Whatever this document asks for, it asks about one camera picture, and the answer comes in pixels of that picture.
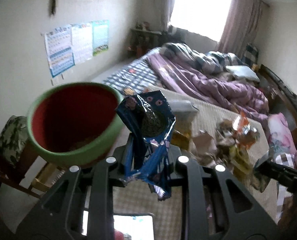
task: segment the black metal frame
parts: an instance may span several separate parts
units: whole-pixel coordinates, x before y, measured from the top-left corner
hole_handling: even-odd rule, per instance
[[[116,161],[102,160],[91,170],[67,171],[24,218],[17,229],[19,239],[114,239],[112,187],[124,187],[124,152],[114,152]],[[190,159],[181,163],[181,151],[169,151],[170,184],[182,186],[182,240],[197,239],[275,239],[275,222],[228,171],[200,166]],[[81,235],[86,187],[92,185],[87,236]],[[216,233],[209,235],[205,188],[212,196]]]

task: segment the white pillow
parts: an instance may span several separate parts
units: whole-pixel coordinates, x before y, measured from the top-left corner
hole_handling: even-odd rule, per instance
[[[247,79],[250,81],[260,82],[255,72],[248,66],[226,66],[228,72],[230,72],[237,80]]]

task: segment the checkered bed sheet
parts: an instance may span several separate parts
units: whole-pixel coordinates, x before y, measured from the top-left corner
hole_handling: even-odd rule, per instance
[[[290,168],[295,168],[294,165],[294,156],[288,153],[282,153],[275,158],[277,164],[285,165]],[[277,200],[277,213],[276,213],[276,223],[281,219],[282,213],[285,208],[285,200],[289,197],[292,197],[292,193],[287,191],[287,188],[277,182],[278,190],[278,200]]]
[[[159,77],[150,68],[147,57],[159,53],[160,48],[154,48],[139,59],[134,60],[129,65],[125,66],[106,78],[102,83],[117,89],[122,95],[125,95],[124,89],[130,88],[136,94],[142,93],[149,85],[158,85]]]

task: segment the educational poster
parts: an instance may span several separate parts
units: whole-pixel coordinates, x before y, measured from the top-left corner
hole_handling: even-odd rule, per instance
[[[93,56],[108,50],[109,21],[94,21],[93,25]]]
[[[75,64],[90,60],[93,56],[92,23],[73,25],[71,31]]]
[[[71,25],[45,34],[47,60],[52,77],[75,65],[71,40]]]

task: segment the camouflage cushion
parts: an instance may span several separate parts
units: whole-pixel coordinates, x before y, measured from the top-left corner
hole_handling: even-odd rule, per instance
[[[11,116],[0,136],[0,154],[12,165],[15,165],[28,139],[27,118]]]

